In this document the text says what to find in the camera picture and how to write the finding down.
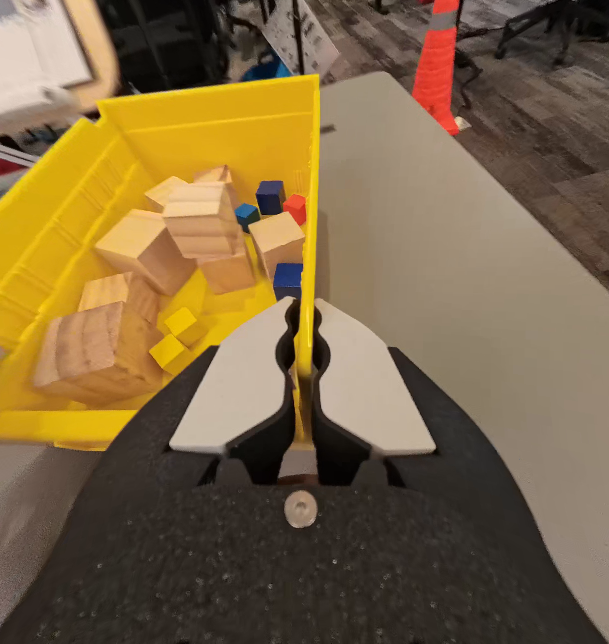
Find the orange traffic cone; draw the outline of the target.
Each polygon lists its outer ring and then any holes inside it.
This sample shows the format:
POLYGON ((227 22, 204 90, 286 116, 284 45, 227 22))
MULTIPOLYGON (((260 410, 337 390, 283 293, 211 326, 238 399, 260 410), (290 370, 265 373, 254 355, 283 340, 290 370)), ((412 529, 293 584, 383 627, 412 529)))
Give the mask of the orange traffic cone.
POLYGON ((435 1, 416 69, 412 97, 448 134, 459 133, 451 111, 459 1, 435 1))

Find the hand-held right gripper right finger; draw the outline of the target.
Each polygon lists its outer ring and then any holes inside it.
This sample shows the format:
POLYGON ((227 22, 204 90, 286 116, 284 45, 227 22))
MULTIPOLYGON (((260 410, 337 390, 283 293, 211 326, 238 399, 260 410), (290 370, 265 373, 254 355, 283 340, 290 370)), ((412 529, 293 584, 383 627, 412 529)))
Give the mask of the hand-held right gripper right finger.
POLYGON ((315 300, 316 401, 323 421, 376 457, 429 455, 436 443, 386 343, 363 323, 315 300))

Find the black tripod stand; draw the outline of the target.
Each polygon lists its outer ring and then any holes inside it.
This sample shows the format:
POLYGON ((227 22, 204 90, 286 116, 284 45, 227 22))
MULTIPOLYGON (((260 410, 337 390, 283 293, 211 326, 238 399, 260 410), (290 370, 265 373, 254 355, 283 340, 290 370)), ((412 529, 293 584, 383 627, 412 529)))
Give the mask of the black tripod stand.
MULTIPOLYGON (((476 38, 484 36, 487 32, 486 28, 474 28, 466 29, 462 34, 460 31, 461 28, 461 15, 463 12, 464 1, 459 1, 458 11, 456 13, 455 25, 456 25, 456 42, 459 43, 465 39, 476 38)), ((462 110, 470 110, 472 108, 472 101, 467 92, 467 88, 472 84, 482 73, 482 69, 475 63, 472 56, 465 51, 461 50, 459 47, 455 49, 454 57, 454 66, 455 69, 469 69, 470 75, 467 79, 460 81, 460 95, 463 101, 462 110)))

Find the pile of wooden cubes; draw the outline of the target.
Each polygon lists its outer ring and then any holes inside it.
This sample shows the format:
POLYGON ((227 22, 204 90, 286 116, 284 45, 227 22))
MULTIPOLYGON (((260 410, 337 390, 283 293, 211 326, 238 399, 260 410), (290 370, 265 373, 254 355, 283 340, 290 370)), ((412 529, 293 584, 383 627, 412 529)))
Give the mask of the pile of wooden cubes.
POLYGON ((130 210, 94 245, 113 273, 48 323, 33 388, 87 407, 150 395, 214 332, 212 297, 263 275, 277 301, 300 300, 306 198, 286 199, 282 181, 261 181, 255 197, 240 201, 228 165, 148 189, 151 210, 130 210))

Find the black office chair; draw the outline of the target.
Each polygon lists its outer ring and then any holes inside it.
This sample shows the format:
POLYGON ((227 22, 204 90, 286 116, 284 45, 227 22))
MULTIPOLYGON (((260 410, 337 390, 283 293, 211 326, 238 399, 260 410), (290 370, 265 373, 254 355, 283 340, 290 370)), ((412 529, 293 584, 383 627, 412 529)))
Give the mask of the black office chair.
POLYGON ((542 22, 545 33, 556 29, 560 39, 553 68, 569 60, 573 37, 582 37, 582 42, 609 43, 609 1, 547 1, 505 22, 494 58, 504 59, 513 39, 542 22))
POLYGON ((120 69, 120 95, 221 85, 228 44, 215 1, 97 1, 120 69))

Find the printed paper on black stand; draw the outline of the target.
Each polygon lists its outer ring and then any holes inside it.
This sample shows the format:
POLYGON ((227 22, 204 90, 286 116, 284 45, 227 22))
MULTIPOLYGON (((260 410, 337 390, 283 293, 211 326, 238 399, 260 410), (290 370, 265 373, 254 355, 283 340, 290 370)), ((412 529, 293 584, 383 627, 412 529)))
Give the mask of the printed paper on black stand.
POLYGON ((322 78, 339 56, 307 1, 276 1, 262 34, 292 75, 322 78))

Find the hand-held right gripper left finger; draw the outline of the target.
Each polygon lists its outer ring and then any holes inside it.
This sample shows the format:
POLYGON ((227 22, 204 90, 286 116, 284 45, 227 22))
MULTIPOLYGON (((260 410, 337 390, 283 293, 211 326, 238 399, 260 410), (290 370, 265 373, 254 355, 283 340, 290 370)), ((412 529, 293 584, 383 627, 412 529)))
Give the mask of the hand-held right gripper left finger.
POLYGON ((172 450, 224 455, 235 439, 293 401, 299 303, 284 297, 220 343, 169 441, 172 450))

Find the wooden sign board on stand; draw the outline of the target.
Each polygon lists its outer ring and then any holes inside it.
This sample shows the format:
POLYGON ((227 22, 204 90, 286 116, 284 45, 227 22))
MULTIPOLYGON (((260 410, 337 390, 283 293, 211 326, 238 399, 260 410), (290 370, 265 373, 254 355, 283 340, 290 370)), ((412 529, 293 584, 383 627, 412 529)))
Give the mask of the wooden sign board on stand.
POLYGON ((89 113, 120 77, 97 1, 0 1, 0 133, 89 113))

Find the yellow plastic bin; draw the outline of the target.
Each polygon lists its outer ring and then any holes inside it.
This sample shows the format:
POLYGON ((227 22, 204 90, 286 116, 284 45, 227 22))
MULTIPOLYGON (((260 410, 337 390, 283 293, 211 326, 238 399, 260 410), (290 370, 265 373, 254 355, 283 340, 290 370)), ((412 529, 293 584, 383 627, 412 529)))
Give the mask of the yellow plastic bin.
POLYGON ((0 442, 104 451, 160 389, 106 405, 36 391, 49 322, 77 310, 85 283, 111 273, 95 244, 145 192, 226 164, 240 199, 262 180, 306 198, 296 383, 311 375, 320 90, 317 76, 99 101, 0 199, 0 442))

